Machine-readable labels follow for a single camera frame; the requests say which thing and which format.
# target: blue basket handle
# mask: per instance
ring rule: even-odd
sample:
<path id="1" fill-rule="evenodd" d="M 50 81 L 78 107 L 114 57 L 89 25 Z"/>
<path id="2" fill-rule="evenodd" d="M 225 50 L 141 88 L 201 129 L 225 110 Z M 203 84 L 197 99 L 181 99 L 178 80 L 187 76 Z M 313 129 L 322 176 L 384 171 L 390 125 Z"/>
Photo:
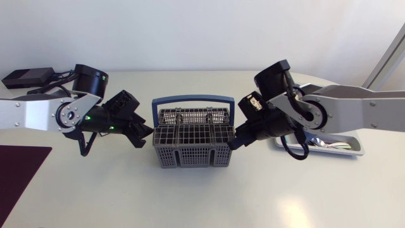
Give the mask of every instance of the blue basket handle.
<path id="1" fill-rule="evenodd" d="M 158 105 L 182 102 L 182 101 L 212 101 L 220 103 L 229 104 L 229 124 L 234 125 L 235 116 L 235 101 L 233 98 L 227 96 L 217 96 L 217 95 L 179 95 L 179 96 L 168 96 L 165 98 L 156 98 L 152 101 L 152 115 L 153 115 L 153 125 L 158 126 Z"/>

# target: dark red mat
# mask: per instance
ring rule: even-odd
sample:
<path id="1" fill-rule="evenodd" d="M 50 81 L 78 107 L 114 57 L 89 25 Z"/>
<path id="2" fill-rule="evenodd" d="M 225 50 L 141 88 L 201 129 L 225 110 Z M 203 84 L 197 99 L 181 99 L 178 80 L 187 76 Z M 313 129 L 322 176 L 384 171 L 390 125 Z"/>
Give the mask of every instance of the dark red mat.
<path id="1" fill-rule="evenodd" d="M 0 146 L 0 227 L 52 148 Z"/>

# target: metal frame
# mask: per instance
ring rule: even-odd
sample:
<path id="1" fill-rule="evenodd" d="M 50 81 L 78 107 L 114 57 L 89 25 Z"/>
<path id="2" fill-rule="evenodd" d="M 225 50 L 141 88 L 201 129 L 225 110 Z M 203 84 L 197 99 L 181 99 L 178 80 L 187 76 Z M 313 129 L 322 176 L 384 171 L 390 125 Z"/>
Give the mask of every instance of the metal frame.
<path id="1" fill-rule="evenodd" d="M 378 91 L 405 57 L 405 24 L 362 87 Z"/>

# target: robotic arm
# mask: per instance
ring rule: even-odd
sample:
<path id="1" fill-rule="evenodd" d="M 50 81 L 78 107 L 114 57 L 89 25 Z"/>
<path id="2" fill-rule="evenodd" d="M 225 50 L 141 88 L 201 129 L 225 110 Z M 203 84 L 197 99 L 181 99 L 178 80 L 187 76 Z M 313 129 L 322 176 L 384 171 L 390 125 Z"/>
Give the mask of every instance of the robotic arm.
<path id="1" fill-rule="evenodd" d="M 75 80 L 73 91 L 66 91 L 63 87 L 65 95 L 43 93 L 72 80 Z M 122 91 L 97 106 L 103 99 L 107 82 L 106 73 L 76 65 L 73 76 L 68 79 L 30 91 L 26 96 L 1 99 L 0 129 L 61 132 L 78 141 L 82 156 L 87 156 L 98 132 L 124 134 L 136 148 L 143 147 L 143 138 L 153 129 L 144 125 L 145 120 L 134 113 L 139 102 L 130 93 Z M 93 132 L 87 144 L 83 131 Z"/>
<path id="2" fill-rule="evenodd" d="M 296 86 L 287 60 L 263 70 L 254 81 L 260 90 L 239 102 L 246 116 L 228 145 L 237 149 L 255 140 L 281 137 L 287 152 L 298 160 L 309 153 L 304 131 L 312 134 L 347 132 L 356 129 L 405 131 L 405 91 L 374 92 L 361 87 L 330 85 Z M 304 155 L 294 154 L 284 136 L 294 133 Z"/>

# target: cutlery basket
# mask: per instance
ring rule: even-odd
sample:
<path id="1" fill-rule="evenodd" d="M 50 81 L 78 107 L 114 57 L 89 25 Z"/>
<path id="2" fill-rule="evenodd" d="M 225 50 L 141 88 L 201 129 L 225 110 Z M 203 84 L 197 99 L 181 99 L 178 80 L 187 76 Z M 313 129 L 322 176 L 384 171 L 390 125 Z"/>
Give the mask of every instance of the cutlery basket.
<path id="1" fill-rule="evenodd" d="M 158 105 L 181 101 L 228 103 L 227 108 L 170 108 Z M 227 142 L 235 137 L 233 98 L 183 95 L 152 101 L 153 146 L 162 168 L 227 167 L 232 151 Z"/>

